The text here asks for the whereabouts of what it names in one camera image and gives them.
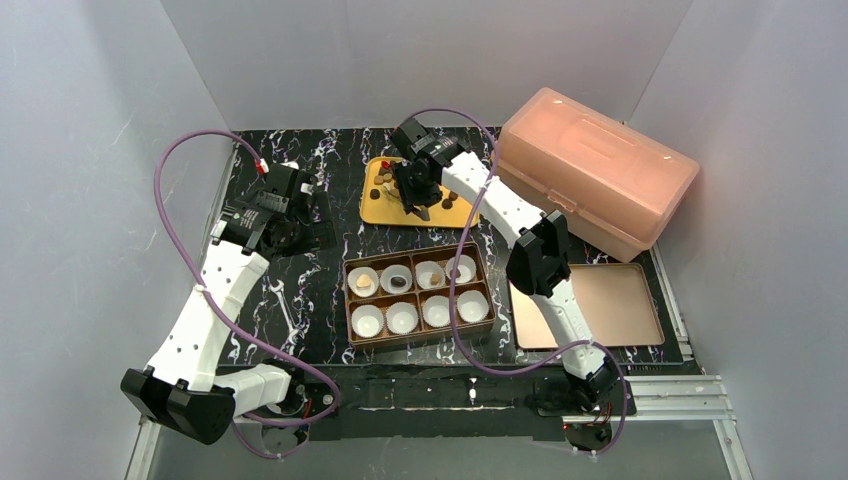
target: wooden tray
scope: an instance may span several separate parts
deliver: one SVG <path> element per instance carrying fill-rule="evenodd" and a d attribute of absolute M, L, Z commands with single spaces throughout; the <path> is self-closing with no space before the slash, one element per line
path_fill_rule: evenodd
<path fill-rule="evenodd" d="M 405 293 L 392 295 L 379 287 L 377 292 L 370 297 L 359 297 L 353 293 L 347 282 L 347 276 L 351 270 L 358 267 L 371 267 L 381 275 L 389 265 L 401 264 L 409 268 L 415 276 L 415 265 L 424 261 L 433 261 L 444 268 L 444 265 L 450 258 L 453 258 L 456 253 L 456 245 L 447 245 L 441 247 L 423 248 L 401 253 L 389 253 L 385 255 L 376 255 L 373 257 L 357 258 L 355 260 L 347 260 L 344 262 L 344 285 L 345 285 L 345 314 L 347 316 L 347 336 L 351 345 L 357 350 L 370 348 L 389 347 L 394 345 L 403 345 L 406 343 L 421 342 L 434 338 L 442 338 L 450 336 L 450 325 L 445 327 L 431 327 L 424 321 L 424 313 L 421 309 L 424 301 L 433 295 L 448 296 L 449 286 L 425 290 L 418 286 L 413 278 L 413 288 Z M 474 333 L 485 333 L 492 329 L 495 324 L 495 306 L 492 303 L 492 295 L 489 291 L 489 282 L 486 279 L 485 271 L 483 270 L 483 258 L 480 255 L 480 250 L 474 243 L 467 243 L 462 249 L 463 255 L 468 255 L 477 264 L 477 271 L 474 278 L 468 282 L 456 286 L 456 296 L 459 297 L 463 292 L 468 290 L 477 290 L 481 292 L 489 303 L 489 313 L 486 318 L 476 323 L 467 323 L 459 317 L 457 312 L 456 318 L 459 327 L 459 334 L 466 336 Z M 388 308 L 397 302 L 408 302 L 415 305 L 418 309 L 418 326 L 415 329 L 404 335 L 397 335 L 389 331 L 386 323 L 383 323 L 383 330 L 376 337 L 362 338 L 353 331 L 353 326 L 350 322 L 351 314 L 357 307 L 361 305 L 374 305 L 379 308 L 383 314 Z"/>
<path fill-rule="evenodd" d="M 662 345 L 654 300 L 637 263 L 570 265 L 574 296 L 595 340 L 606 347 Z M 533 300 L 509 286 L 516 344 L 526 350 L 557 348 Z"/>
<path fill-rule="evenodd" d="M 374 179 L 380 173 L 382 162 L 399 162 L 401 158 L 375 157 L 365 167 L 365 187 L 362 189 L 362 199 L 359 202 L 359 216 L 365 223 L 373 225 L 403 225 L 410 227 L 441 227 L 462 228 L 471 213 L 471 204 L 458 198 L 453 202 L 449 210 L 442 208 L 441 203 L 430 207 L 430 221 L 425 222 L 415 215 L 403 212 L 403 206 L 399 200 L 387 195 L 382 185 L 375 185 Z M 374 200 L 370 197 L 371 189 L 380 191 L 380 198 Z M 448 198 L 450 190 L 441 187 L 442 195 Z M 476 226 L 480 215 L 474 216 L 471 226 Z"/>

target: gold tray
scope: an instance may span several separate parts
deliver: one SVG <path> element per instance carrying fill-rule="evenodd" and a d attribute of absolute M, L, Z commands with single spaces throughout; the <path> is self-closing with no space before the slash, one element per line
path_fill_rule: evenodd
<path fill-rule="evenodd" d="M 453 207 L 449 210 L 442 208 L 442 204 L 438 203 L 430 207 L 430 221 L 425 222 L 415 215 L 403 212 L 403 206 L 400 201 L 387 195 L 383 190 L 382 185 L 375 185 L 374 179 L 380 172 L 381 162 L 399 162 L 400 158 L 393 157 L 375 157 L 372 158 L 365 167 L 365 187 L 362 189 L 362 199 L 359 202 L 359 216 L 365 223 L 373 225 L 402 225 L 410 227 L 441 227 L 441 228 L 462 228 L 465 226 L 465 221 L 468 219 L 468 214 L 471 213 L 471 204 L 458 198 L 453 202 Z M 374 200 L 370 197 L 369 192 L 372 188 L 380 191 L 380 198 Z M 448 198 L 450 190 L 441 187 L 444 198 Z M 474 221 L 471 226 L 476 226 L 480 219 L 480 215 L 474 216 Z"/>

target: white cup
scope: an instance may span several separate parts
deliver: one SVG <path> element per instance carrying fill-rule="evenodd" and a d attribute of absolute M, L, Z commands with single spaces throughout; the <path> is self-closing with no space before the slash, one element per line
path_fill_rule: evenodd
<path fill-rule="evenodd" d="M 450 324 L 448 297 L 433 295 L 421 306 L 424 311 L 424 321 L 433 328 L 442 328 Z"/>
<path fill-rule="evenodd" d="M 451 257 L 448 260 L 448 263 L 445 264 L 445 273 L 447 273 L 447 280 L 450 281 L 450 277 L 453 274 L 453 264 L 454 257 Z M 460 255 L 459 256 L 459 267 L 457 267 L 456 272 L 456 283 L 468 283 L 471 280 L 474 280 L 474 276 L 477 273 L 477 264 L 474 260 L 468 255 Z"/>
<path fill-rule="evenodd" d="M 456 299 L 459 316 L 468 323 L 477 323 L 489 313 L 489 302 L 478 290 L 469 290 Z"/>
<path fill-rule="evenodd" d="M 395 286 L 392 284 L 392 280 L 398 278 L 403 279 L 402 286 Z M 403 265 L 391 265 L 386 267 L 386 269 L 383 270 L 383 273 L 380 274 L 380 286 L 391 295 L 407 292 L 410 288 L 412 288 L 412 272 Z"/>
<path fill-rule="evenodd" d="M 415 305 L 398 302 L 386 310 L 386 325 L 396 335 L 405 335 L 418 326 L 418 310 Z"/>
<path fill-rule="evenodd" d="M 359 281 L 359 278 L 365 275 L 369 284 L 367 287 L 357 287 L 356 283 Z M 354 268 L 347 275 L 347 286 L 350 287 L 350 290 L 355 293 L 358 297 L 370 297 L 377 293 L 377 285 L 380 284 L 380 279 L 377 276 L 377 271 L 371 267 L 359 267 Z"/>
<path fill-rule="evenodd" d="M 383 331 L 383 312 L 374 305 L 362 305 L 350 315 L 350 325 L 361 338 L 374 338 Z"/>
<path fill-rule="evenodd" d="M 445 271 L 436 262 L 421 262 L 415 265 L 415 282 L 424 290 L 432 290 L 445 285 Z"/>

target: cable clip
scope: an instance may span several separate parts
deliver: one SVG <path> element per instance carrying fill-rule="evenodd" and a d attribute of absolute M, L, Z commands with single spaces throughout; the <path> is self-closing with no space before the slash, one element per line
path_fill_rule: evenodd
<path fill-rule="evenodd" d="M 268 162 L 266 162 L 264 158 L 260 158 L 259 162 L 256 163 L 256 166 L 263 175 L 271 171 L 271 168 L 268 167 Z"/>

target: box lid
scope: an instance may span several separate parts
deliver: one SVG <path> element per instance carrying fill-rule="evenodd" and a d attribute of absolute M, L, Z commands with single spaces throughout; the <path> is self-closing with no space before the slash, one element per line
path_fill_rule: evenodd
<path fill-rule="evenodd" d="M 504 125 L 501 166 L 635 245 L 662 232 L 698 164 L 549 88 Z"/>

